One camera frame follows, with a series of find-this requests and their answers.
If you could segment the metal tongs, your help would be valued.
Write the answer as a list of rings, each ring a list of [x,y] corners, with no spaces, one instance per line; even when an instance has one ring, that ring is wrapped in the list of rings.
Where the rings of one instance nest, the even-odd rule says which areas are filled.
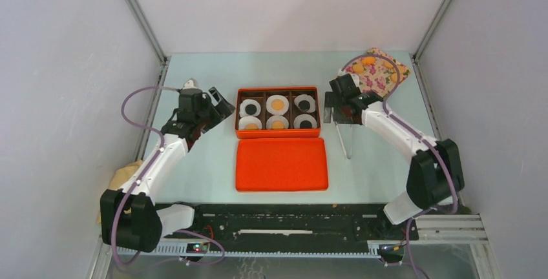
[[[353,147],[353,125],[336,123],[335,129],[341,143],[344,157],[347,160],[350,160],[352,158]]]

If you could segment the black sandwich cookie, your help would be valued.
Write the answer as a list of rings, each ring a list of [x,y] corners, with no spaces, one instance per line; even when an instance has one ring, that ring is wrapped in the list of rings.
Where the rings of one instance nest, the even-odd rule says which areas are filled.
[[[311,109],[311,103],[308,100],[299,101],[297,106],[302,112],[308,112]]]
[[[315,128],[314,120],[313,119],[302,119],[298,123],[298,128],[299,129],[314,129]]]
[[[246,111],[246,114],[248,114],[250,116],[254,116],[255,113],[257,112],[257,107],[253,104],[249,104],[249,105],[245,106],[244,110]]]

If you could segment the floral tray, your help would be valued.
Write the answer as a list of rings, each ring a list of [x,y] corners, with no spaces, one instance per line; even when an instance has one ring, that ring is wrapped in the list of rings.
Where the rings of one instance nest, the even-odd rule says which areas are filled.
[[[356,63],[362,64],[362,58],[367,56],[375,57],[375,63],[373,65],[364,66],[365,70],[362,74],[354,74],[352,72],[352,65]],[[385,61],[391,62],[393,68],[387,69],[384,66]],[[396,85],[404,82],[411,74],[411,70],[408,66],[404,65],[379,48],[368,49],[363,55],[345,65],[342,71],[345,74],[350,74],[354,80],[357,80],[357,86],[362,92],[365,93],[373,91],[383,98],[389,95]],[[390,79],[390,76],[394,73],[398,74],[397,83],[392,82]]]

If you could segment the orange tin lid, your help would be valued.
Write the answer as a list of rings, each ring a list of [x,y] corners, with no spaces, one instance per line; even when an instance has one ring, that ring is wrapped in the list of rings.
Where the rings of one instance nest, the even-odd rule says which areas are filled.
[[[237,147],[239,192],[325,191],[329,187],[322,138],[243,139]]]

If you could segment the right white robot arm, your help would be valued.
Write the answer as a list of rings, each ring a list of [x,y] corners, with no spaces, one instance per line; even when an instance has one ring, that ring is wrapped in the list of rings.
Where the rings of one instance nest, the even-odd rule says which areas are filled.
[[[451,203],[458,209],[458,192],[464,188],[458,146],[451,139],[438,140],[401,119],[373,91],[362,92],[350,74],[330,81],[324,106],[335,123],[364,126],[397,149],[409,164],[405,190],[387,203],[376,221],[376,231],[385,239],[401,232],[402,223]]]

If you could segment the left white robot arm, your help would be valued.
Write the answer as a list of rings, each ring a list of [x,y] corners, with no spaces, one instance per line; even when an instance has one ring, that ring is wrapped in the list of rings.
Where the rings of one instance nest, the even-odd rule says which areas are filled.
[[[190,205],[158,209],[157,195],[176,165],[198,139],[235,111],[216,87],[204,92],[189,80],[178,93],[178,106],[161,129],[150,128],[158,141],[138,170],[119,188],[100,198],[102,240],[111,247],[149,253],[161,238],[181,230],[187,237],[203,233],[204,220]]]

